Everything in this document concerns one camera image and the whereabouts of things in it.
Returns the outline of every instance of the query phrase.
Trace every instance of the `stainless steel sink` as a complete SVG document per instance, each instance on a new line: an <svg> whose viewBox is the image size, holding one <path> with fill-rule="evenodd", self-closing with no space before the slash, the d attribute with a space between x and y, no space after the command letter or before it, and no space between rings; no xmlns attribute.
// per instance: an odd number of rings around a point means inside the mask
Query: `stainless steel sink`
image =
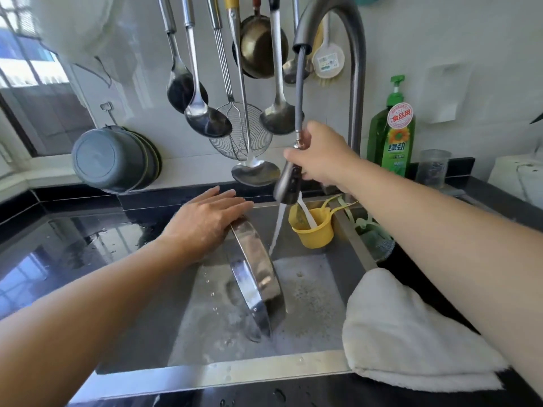
<svg viewBox="0 0 543 407"><path fill-rule="evenodd" d="M309 200L309 208L324 199ZM268 246L278 210L262 203L249 214ZM349 372L345 306L376 264L344 213L333 219L332 242L319 250L302 246L287 219L288 209L272 255L287 316L271 340L251 324L219 249L165 283L72 402Z"/></svg>

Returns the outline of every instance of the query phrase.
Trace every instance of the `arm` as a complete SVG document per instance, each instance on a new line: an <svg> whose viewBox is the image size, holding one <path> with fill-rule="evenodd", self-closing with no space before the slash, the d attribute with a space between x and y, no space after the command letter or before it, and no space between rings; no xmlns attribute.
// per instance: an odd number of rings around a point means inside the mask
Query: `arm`
<svg viewBox="0 0 543 407"><path fill-rule="evenodd" d="M208 190L134 254L0 321L2 405L66 405L167 276L219 246L227 226L254 205L234 194Z"/></svg>
<svg viewBox="0 0 543 407"><path fill-rule="evenodd" d="M304 178L356 196L424 274L543 395L543 234L396 176L310 122Z"/></svg>

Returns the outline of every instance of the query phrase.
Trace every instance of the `yellow strainer basket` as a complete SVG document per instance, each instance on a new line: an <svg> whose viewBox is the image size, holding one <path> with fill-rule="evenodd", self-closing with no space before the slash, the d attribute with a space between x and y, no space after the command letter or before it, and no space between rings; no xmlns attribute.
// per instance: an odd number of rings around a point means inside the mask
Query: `yellow strainer basket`
<svg viewBox="0 0 543 407"><path fill-rule="evenodd" d="M312 208L309 210L310 214L315 218L317 227L307 230L301 222L296 218L298 209L300 205L295 204L290 208L288 213L288 223L292 227L292 230L300 237L300 241L307 248L322 248L327 245L334 238L334 230L332 229L332 216L334 213L343 210L344 208L350 207L355 203L336 207L335 209L330 209L327 207L328 203L334 200L337 197L340 197L341 194L329 198L322 204L319 208Z"/></svg>

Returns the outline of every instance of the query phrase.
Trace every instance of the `shiny metal bowl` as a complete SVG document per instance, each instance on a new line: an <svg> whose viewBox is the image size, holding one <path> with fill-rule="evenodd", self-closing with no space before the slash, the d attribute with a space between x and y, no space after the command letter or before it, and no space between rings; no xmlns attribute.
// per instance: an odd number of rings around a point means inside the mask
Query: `shiny metal bowl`
<svg viewBox="0 0 543 407"><path fill-rule="evenodd" d="M285 299L275 268L260 236L246 217L231 224L224 241L230 267L249 311L263 335L285 318Z"/></svg>

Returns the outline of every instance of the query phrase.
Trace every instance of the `hand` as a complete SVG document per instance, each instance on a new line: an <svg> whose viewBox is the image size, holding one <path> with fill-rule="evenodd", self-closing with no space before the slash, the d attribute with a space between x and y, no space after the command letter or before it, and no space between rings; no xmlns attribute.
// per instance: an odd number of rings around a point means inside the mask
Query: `hand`
<svg viewBox="0 0 543 407"><path fill-rule="evenodd" d="M302 167L304 179L341 187L342 167L359 159L341 135L320 122L307 123L302 143L304 150L286 149L285 158Z"/></svg>
<svg viewBox="0 0 543 407"><path fill-rule="evenodd" d="M175 213L155 242L178 251L184 264L201 260L220 246L227 227L255 205L235 195L235 190L219 194L217 186L193 198Z"/></svg>

